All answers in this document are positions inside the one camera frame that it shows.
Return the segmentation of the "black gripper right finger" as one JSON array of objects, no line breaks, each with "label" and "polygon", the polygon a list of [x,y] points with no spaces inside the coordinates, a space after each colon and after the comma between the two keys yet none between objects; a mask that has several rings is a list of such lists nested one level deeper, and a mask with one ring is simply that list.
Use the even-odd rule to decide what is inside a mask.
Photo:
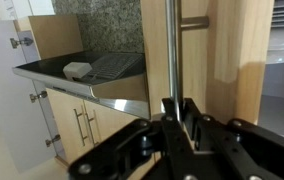
[{"label": "black gripper right finger", "polygon": [[185,98],[182,117],[186,130],[189,134],[195,133],[196,123],[201,115],[202,113],[196,106],[195,102],[191,98]]}]

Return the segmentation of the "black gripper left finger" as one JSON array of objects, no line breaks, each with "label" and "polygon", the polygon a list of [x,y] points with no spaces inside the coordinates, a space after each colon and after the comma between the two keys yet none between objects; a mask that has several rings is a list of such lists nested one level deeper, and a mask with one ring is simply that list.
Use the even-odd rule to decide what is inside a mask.
[{"label": "black gripper left finger", "polygon": [[177,115],[175,112],[175,104],[170,98],[163,98],[162,104],[165,111],[165,116],[168,121],[173,121],[176,119]]}]

